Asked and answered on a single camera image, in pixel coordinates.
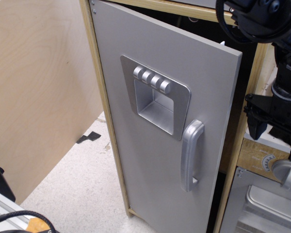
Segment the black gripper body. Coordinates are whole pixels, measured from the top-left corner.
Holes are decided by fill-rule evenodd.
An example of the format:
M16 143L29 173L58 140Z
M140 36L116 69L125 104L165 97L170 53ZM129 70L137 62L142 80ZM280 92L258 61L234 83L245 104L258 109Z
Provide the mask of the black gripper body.
M282 84L273 84L273 95L262 96L248 94L245 96L246 106L244 112L264 112L270 116L267 125L283 130L291 135L291 87Z

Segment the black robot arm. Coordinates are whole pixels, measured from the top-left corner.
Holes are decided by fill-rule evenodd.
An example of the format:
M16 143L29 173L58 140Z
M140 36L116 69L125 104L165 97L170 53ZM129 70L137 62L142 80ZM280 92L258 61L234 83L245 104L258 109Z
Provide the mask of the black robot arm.
M233 41L270 43L275 48L272 96L245 96L250 136L259 139L268 124L291 135L291 0L218 0L215 9L221 28Z

